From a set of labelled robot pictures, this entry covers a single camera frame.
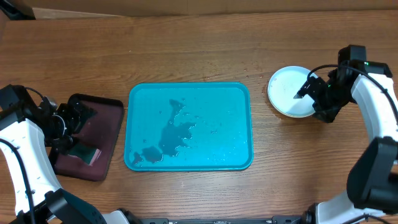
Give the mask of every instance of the white plate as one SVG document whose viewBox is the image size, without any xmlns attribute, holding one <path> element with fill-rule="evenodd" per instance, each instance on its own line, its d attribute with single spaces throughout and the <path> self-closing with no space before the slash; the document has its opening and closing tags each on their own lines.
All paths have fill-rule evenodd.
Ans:
<svg viewBox="0 0 398 224">
<path fill-rule="evenodd" d="M 293 118 L 304 118 L 314 114 L 314 100 L 305 95 L 302 99 L 293 99 L 301 86 L 307 81 L 310 70 L 299 66 L 279 69 L 268 83 L 268 98 L 282 114 Z"/>
</svg>

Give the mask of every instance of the teal tray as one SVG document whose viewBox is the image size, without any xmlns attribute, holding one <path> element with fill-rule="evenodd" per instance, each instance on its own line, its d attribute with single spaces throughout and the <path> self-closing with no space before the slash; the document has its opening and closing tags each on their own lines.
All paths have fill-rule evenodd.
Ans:
<svg viewBox="0 0 398 224">
<path fill-rule="evenodd" d="M 143 83 L 129 96 L 124 161 L 135 171 L 243 170 L 253 161 L 241 83 Z"/>
</svg>

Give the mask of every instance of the wood grain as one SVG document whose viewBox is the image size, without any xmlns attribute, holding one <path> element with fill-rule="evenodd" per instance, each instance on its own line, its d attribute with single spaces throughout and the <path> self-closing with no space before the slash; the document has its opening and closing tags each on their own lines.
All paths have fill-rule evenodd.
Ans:
<svg viewBox="0 0 398 224">
<path fill-rule="evenodd" d="M 129 91 L 142 82 L 241 82 L 251 93 L 255 158 L 248 169 L 133 172 L 123 161 L 124 118 L 104 182 L 58 178 L 103 213 L 124 207 L 142 218 L 301 214 L 345 189 L 368 146 L 366 130 L 353 104 L 332 124 L 282 116 L 267 99 L 267 82 L 284 66 L 336 63 L 348 44 L 365 45 L 368 60 L 397 74 L 397 21 L 398 11 L 361 11 L 8 22 L 0 85 L 30 86 L 58 102 L 74 93 L 104 96 L 127 110 Z M 0 219 L 11 221 L 14 192 L 3 157 L 0 166 Z"/>
</svg>

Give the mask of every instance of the wooden tabletop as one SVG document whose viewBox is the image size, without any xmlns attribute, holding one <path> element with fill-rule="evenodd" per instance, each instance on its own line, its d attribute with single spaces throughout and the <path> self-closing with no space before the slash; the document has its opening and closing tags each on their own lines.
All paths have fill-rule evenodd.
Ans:
<svg viewBox="0 0 398 224">
<path fill-rule="evenodd" d="M 127 109 L 129 91 L 142 82 L 241 82 L 251 94 L 255 156 L 248 169 L 133 172 L 123 161 L 124 117 L 105 181 L 58 179 L 103 213 L 124 207 L 141 218 L 300 215 L 345 189 L 368 138 L 358 106 L 345 106 L 332 124 L 288 118 L 269 103 L 267 82 L 288 65 L 336 63 L 348 44 L 365 45 L 368 60 L 398 74 L 397 21 L 398 11 L 348 11 L 8 22 L 0 85 L 29 86 L 59 103 L 74 93 L 104 96 Z M 0 166 L 0 219 L 11 221 L 15 198 L 3 156 Z"/>
</svg>

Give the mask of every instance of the cable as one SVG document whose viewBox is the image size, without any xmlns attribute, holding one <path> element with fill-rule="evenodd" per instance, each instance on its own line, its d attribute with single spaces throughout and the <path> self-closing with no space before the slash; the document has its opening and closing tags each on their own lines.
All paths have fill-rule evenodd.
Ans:
<svg viewBox="0 0 398 224">
<path fill-rule="evenodd" d="M 6 141 L 4 139 L 0 139 L 0 142 L 4 143 L 6 146 L 8 146 L 11 149 L 11 151 L 15 154 L 15 156 L 17 157 L 19 167 L 21 168 L 21 172 L 22 172 L 22 178 L 24 179 L 24 183 L 25 183 L 25 188 L 26 188 L 25 193 L 27 195 L 27 200 L 29 202 L 30 220 L 31 220 L 32 224 L 36 224 L 32 191 L 30 191 L 29 180 L 27 178 L 27 173 L 25 170 L 24 162 L 22 161 L 21 155 L 19 155 L 18 148 L 14 147 L 11 143 L 9 143 L 8 141 Z"/>
<path fill-rule="evenodd" d="M 398 124 L 398 110 L 397 107 L 393 101 L 393 99 L 391 98 L 390 94 L 388 94 L 388 91 L 386 88 L 384 88 L 378 81 L 376 81 L 374 78 L 372 78 L 368 73 L 363 72 L 359 69 L 350 67 L 350 66 L 346 66 L 346 65 L 321 65 L 319 67 L 314 68 L 313 70 L 311 70 L 311 72 L 307 75 L 307 81 L 310 79 L 311 75 L 318 71 L 319 69 L 323 69 L 323 68 L 346 68 L 346 69 L 350 69 L 354 72 L 358 72 L 359 74 L 365 76 L 366 78 L 368 78 L 368 80 L 370 80 L 371 82 L 373 82 L 377 87 L 379 87 L 379 89 L 385 94 L 385 96 L 387 97 L 387 100 L 389 101 L 390 105 L 391 105 L 391 109 L 392 112 L 396 118 L 396 123 Z"/>
<path fill-rule="evenodd" d="M 365 219 L 365 220 L 368 222 L 368 219 L 369 219 L 369 218 L 372 218 L 372 219 L 377 220 L 377 221 L 379 221 L 379 222 L 381 222 L 381 223 L 384 223 L 384 224 L 392 224 L 392 223 L 390 223 L 390 222 L 385 221 L 384 219 L 382 219 L 382 218 L 380 218 L 380 217 L 375 217 L 375 216 L 369 215 L 369 214 L 363 214 L 363 215 L 361 215 L 361 216 L 359 216 L 359 217 L 356 217 L 356 218 L 354 218 L 354 219 L 352 219 L 352 220 L 350 220 L 350 221 L 344 222 L 343 224 L 352 224 L 352 223 L 356 223 L 356 222 L 358 222 L 358 221 L 360 221 L 360 220 L 362 220 L 362 219 Z"/>
<path fill-rule="evenodd" d="M 38 94 L 42 98 L 42 100 L 44 100 L 44 96 L 41 93 L 39 93 L 39 91 L 37 91 L 37 90 L 35 90 L 35 89 L 31 88 L 31 87 L 25 87 L 25 89 L 35 92 L 36 94 Z"/>
</svg>

